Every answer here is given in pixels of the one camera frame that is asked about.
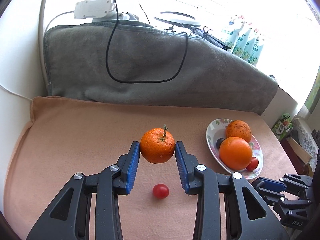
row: blemished orange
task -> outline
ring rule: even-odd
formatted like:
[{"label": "blemished orange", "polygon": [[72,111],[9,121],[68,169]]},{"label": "blemished orange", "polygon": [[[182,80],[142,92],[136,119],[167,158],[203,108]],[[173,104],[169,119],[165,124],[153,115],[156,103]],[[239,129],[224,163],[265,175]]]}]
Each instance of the blemished orange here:
[{"label": "blemished orange", "polygon": [[241,120],[231,122],[226,128],[226,138],[229,137],[239,137],[249,143],[251,140],[251,130],[249,125]]},{"label": "blemished orange", "polygon": [[222,142],[219,157],[226,166],[239,171],[250,164],[252,150],[250,145],[242,138],[229,137]]},{"label": "blemished orange", "polygon": [[165,163],[173,156],[175,141],[171,133],[154,128],[146,132],[140,142],[140,152],[148,162]]}]

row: red tomato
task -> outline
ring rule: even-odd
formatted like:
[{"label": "red tomato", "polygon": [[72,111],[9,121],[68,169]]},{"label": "red tomato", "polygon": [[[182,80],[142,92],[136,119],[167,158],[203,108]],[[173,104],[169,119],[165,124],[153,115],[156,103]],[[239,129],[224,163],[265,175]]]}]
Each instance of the red tomato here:
[{"label": "red tomato", "polygon": [[165,184],[157,184],[153,187],[152,193],[156,198],[163,199],[169,195],[169,188]]},{"label": "red tomato", "polygon": [[247,171],[253,171],[258,167],[259,160],[256,157],[252,157],[250,164],[247,166]]}]

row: gray blanket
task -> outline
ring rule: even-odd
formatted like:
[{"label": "gray blanket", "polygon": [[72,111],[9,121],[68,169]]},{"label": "gray blanket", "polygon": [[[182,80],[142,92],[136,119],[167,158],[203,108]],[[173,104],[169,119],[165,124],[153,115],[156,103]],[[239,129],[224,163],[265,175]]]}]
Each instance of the gray blanket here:
[{"label": "gray blanket", "polygon": [[[188,36],[179,75],[166,83],[122,84],[107,73],[105,53],[114,21],[59,25],[44,37],[48,94],[116,104],[215,107],[262,114],[278,84],[239,57]],[[108,56],[120,80],[164,80],[178,70],[184,33],[120,21]]]}]

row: pink tablecloth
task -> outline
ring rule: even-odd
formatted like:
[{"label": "pink tablecloth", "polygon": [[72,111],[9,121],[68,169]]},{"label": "pink tablecloth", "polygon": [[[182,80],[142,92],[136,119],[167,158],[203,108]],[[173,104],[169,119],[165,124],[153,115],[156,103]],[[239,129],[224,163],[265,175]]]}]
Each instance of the pink tablecloth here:
[{"label": "pink tablecloth", "polygon": [[[212,157],[206,143],[208,124],[217,118],[240,119],[249,124],[264,155],[261,176],[279,179],[295,173],[276,137],[260,116],[223,109],[123,106],[67,98],[35,98],[31,122],[17,143],[4,192],[4,215],[15,232],[26,239],[30,229],[63,185],[76,172],[90,175],[116,163],[128,152],[132,141],[140,141],[149,129],[165,123],[175,140],[199,163],[225,171]],[[153,198],[155,184],[164,183],[170,195]],[[119,197],[124,239],[192,239],[196,196],[181,188],[175,158],[151,164],[140,158],[134,188]],[[222,239],[225,239],[225,213]],[[94,201],[91,222],[94,221]],[[93,223],[90,239],[94,239]]]}]

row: floral plate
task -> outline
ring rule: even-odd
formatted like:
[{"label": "floral plate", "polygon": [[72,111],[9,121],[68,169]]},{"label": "floral plate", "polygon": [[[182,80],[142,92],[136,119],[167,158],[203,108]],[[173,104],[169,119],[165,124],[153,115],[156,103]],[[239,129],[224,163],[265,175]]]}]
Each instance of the floral plate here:
[{"label": "floral plate", "polygon": [[[225,130],[226,130],[226,127],[228,126],[228,124],[231,122],[232,122],[232,120],[229,120],[229,119],[216,119],[208,125],[207,132],[206,132],[207,144],[208,144],[210,152],[212,153],[212,155],[216,159],[216,161],[220,164],[220,166],[224,170],[229,172],[230,174],[235,171],[230,169],[229,167],[227,167],[222,162],[222,160],[220,160],[219,150],[216,147],[216,142],[219,138],[226,138]],[[238,171],[242,174],[242,176],[244,176],[248,180],[254,179],[255,177],[257,177],[260,174],[262,167],[263,167],[262,151],[261,151],[259,143],[257,142],[257,140],[254,138],[253,135],[251,135],[251,140],[250,140],[249,145],[251,146],[251,149],[252,149],[252,153],[253,153],[252,156],[258,158],[259,165],[253,171],[247,171],[247,169],[243,169],[241,171]]]}]

